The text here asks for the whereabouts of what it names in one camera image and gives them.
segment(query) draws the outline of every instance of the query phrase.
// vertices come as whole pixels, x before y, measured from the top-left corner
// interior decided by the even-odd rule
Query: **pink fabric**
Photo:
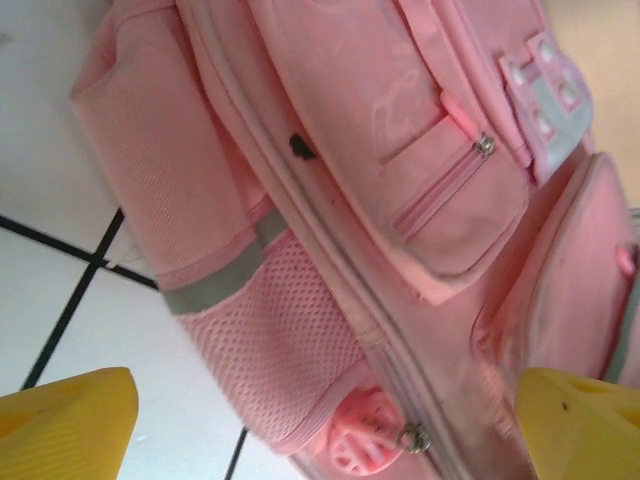
[[[624,198],[582,147],[533,186],[495,59],[546,21],[537,1],[495,4],[115,0],[74,86],[163,289],[233,266],[271,202],[286,219],[239,291],[180,321],[243,421],[315,478],[345,478],[318,438],[365,354],[469,480],[533,479],[523,368],[604,368],[629,290]],[[408,455],[373,478],[395,476],[437,478]]]
[[[265,197],[203,95],[172,5],[115,1],[71,93],[163,288],[235,258]]]
[[[269,247],[240,292],[179,320],[245,425],[281,453],[308,442],[367,373],[353,333],[290,233]]]

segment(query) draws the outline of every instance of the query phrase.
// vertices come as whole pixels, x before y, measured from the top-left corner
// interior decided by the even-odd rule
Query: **pink backpack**
[[[72,100],[309,478],[533,479],[524,369],[640,386],[635,232],[538,0],[114,0]]]

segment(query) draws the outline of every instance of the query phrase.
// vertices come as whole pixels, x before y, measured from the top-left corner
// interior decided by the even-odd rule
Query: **mesh side pocket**
[[[240,292],[180,321],[242,421],[282,453],[302,447],[366,373],[352,331],[291,234]]]

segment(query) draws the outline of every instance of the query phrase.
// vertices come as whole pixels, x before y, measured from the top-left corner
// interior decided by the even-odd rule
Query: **zipper pull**
[[[478,153],[483,157],[488,157],[495,151],[495,139],[482,132],[478,122],[473,120],[471,115],[460,105],[456,97],[447,90],[443,90],[442,93],[440,93],[440,101],[453,121],[474,141],[473,148],[475,148]]]
[[[431,446],[429,434],[419,423],[407,423],[396,441],[398,447],[409,453],[424,453]]]

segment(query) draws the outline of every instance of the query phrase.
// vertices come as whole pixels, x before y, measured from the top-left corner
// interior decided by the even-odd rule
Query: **floor tile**
[[[40,383],[131,369],[140,413],[118,480],[222,479],[241,425],[157,292],[99,271]]]
[[[119,265],[147,278],[154,278],[153,271],[144,258],[126,219],[120,226],[105,258],[110,262],[108,266]]]
[[[22,386],[84,269],[0,229],[0,396]]]
[[[285,457],[271,452],[249,434],[233,474],[233,480],[304,480]]]
[[[117,203],[68,93],[107,7],[0,2],[0,213],[87,250]]]

